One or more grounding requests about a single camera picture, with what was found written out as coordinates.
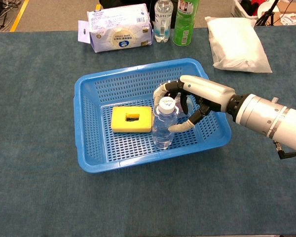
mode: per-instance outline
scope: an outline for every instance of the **basket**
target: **basket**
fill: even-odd
[[[181,75],[208,78],[193,59],[124,68],[81,77],[74,87],[74,128],[78,163],[97,173],[177,157],[223,146],[231,138],[224,113],[210,112],[187,132],[176,133],[165,150],[155,147],[151,133],[113,133],[114,106],[153,106],[153,91],[160,83]],[[194,110],[198,108],[195,99]]]
[[[232,0],[231,15],[233,17],[245,17],[250,20],[257,20],[258,16],[249,16],[240,5],[241,0]]]

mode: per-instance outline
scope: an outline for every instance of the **sponge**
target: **sponge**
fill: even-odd
[[[113,132],[151,132],[151,107],[113,107],[111,128]]]

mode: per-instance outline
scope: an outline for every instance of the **green bottle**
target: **green bottle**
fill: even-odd
[[[194,20],[199,0],[179,0],[173,43],[187,46],[191,43]]]

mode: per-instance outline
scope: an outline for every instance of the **white pillow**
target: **white pillow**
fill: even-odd
[[[205,17],[205,20],[215,68],[253,73],[272,72],[253,29],[255,20],[234,17]]]

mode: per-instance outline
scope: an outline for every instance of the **robotic arm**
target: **robotic arm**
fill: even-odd
[[[285,153],[280,143],[296,150],[296,110],[277,104],[253,94],[237,95],[233,88],[194,77],[181,76],[178,81],[161,85],[153,94],[154,103],[163,96],[175,98],[181,93],[181,106],[187,114],[187,95],[193,95],[200,108],[189,119],[169,127],[171,132],[184,132],[193,128],[210,111],[232,115],[233,121],[274,140],[281,159],[296,156],[296,152]]]

